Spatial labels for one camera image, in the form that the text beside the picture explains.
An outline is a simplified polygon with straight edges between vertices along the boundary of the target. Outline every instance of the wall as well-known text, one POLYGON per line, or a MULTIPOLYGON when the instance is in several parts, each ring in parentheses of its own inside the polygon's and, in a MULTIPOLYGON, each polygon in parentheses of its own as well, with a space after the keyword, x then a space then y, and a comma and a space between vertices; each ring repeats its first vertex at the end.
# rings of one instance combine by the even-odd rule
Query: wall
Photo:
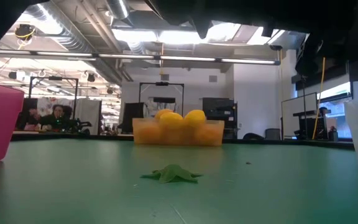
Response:
POLYGON ((239 139, 246 133, 265 136, 266 129, 280 128, 278 78, 278 66, 234 65, 239 139))
POLYGON ((226 72, 226 97, 234 98, 234 65, 226 72))
MULTIPOLYGON (((159 68, 148 68, 146 70, 127 68, 127 72, 135 81, 122 83, 120 122, 124 112, 124 103, 137 103, 139 101, 139 82, 160 82, 159 68)), ((203 97, 227 97, 225 74, 221 73, 219 69, 193 68, 188 71, 184 68, 164 68, 163 72, 170 75, 170 83, 185 84, 184 114, 191 110, 202 109, 201 99, 203 97), (216 75, 218 82, 210 83, 210 75, 216 75)), ((174 97, 180 104, 181 94, 178 90, 172 86, 150 85, 142 93, 141 101, 147 101, 150 96, 164 96, 174 97)))

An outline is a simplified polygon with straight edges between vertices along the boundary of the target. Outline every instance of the light fixture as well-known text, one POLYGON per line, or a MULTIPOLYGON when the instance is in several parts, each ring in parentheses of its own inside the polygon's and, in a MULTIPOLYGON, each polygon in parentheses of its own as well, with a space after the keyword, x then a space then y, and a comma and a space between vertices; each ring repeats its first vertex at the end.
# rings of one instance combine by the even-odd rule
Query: light fixture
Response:
MULTIPOLYGON (((271 39, 271 37, 262 37, 263 31, 264 31, 264 28, 259 27, 255 31, 255 33, 252 35, 252 37, 248 40, 247 44, 249 44, 249 45, 264 45, 264 44, 266 44, 271 39)), ((274 29, 272 37, 274 37, 278 31, 279 31, 278 29, 274 29)))
POLYGON ((38 55, 45 55, 45 56, 63 56, 63 57, 92 57, 92 54, 69 53, 69 52, 37 52, 37 54, 38 55))
POLYGON ((213 62, 213 61, 215 61, 215 58, 181 57, 181 56, 163 56, 163 55, 161 55, 161 60, 186 60, 186 61, 196 61, 196 62, 213 62))
POLYGON ((108 87, 108 88, 107 88, 107 94, 112 94, 112 93, 114 93, 113 88, 108 87))
POLYGON ((276 64, 276 61, 271 61, 271 60, 229 59, 229 58, 222 58, 222 62, 226 62, 226 63, 248 63, 248 64, 258 64, 258 65, 275 65, 276 64))
POLYGON ((48 86, 47 90, 50 90, 50 91, 55 92, 55 93, 60 93, 60 89, 57 88, 57 87, 48 86))
POLYGON ((154 59, 153 55, 125 55, 125 54, 99 54, 100 57, 104 58, 121 58, 121 59, 154 59))
POLYGON ((119 30, 113 29, 112 32, 117 40, 125 42, 155 42, 157 36, 149 30, 119 30))
POLYGON ((166 30, 161 33, 158 41, 164 44, 199 44, 203 40, 197 32, 166 30))
POLYGON ((283 35, 283 33, 285 32, 285 30, 280 30, 276 35, 274 35, 267 43, 268 44, 272 44, 273 42, 275 42, 281 35, 283 35))
POLYGON ((17 73, 16 72, 9 72, 9 74, 7 75, 9 78, 11 79, 16 79, 17 77, 17 73))
POLYGON ((94 74, 93 74, 93 73, 89 73, 89 74, 88 74, 87 81, 88 81, 88 82, 94 82, 94 81, 95 81, 95 79, 94 79, 94 74))
POLYGON ((31 52, 28 50, 0 50, 0 54, 12 54, 15 53, 16 55, 30 55, 31 52))

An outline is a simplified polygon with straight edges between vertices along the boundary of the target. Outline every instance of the yellow lemon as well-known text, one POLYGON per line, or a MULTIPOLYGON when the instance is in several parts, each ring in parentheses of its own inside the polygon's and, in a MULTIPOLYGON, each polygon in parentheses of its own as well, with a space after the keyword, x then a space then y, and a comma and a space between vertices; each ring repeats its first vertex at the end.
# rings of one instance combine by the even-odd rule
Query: yellow lemon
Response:
POLYGON ((160 117, 160 125, 165 129, 180 129, 183 125, 183 118, 177 113, 164 113, 160 117))
POLYGON ((154 116, 156 120, 159 120, 161 118, 161 115, 165 113, 173 112, 171 109, 162 109, 157 112, 157 114, 154 116))
POLYGON ((197 128, 204 124, 206 117, 202 110, 192 110, 185 116, 185 124, 197 128))

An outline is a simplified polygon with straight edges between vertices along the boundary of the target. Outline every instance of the person sitting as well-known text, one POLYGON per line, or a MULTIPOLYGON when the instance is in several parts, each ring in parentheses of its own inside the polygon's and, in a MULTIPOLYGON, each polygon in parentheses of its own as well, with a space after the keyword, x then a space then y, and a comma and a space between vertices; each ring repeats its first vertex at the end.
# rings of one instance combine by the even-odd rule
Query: person sitting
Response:
POLYGON ((52 114, 41 117, 39 120, 41 130, 61 129, 62 123, 67 119, 64 117, 63 108, 63 105, 54 105, 52 114))

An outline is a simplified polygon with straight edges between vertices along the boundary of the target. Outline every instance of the table surface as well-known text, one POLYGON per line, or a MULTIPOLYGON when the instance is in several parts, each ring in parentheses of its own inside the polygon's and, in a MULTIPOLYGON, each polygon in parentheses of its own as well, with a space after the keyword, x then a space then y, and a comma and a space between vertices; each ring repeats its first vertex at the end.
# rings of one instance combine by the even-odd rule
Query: table surface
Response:
POLYGON ((358 165, 354 151, 311 146, 12 142, 0 223, 358 223, 358 165), (204 176, 139 178, 168 164, 204 176))

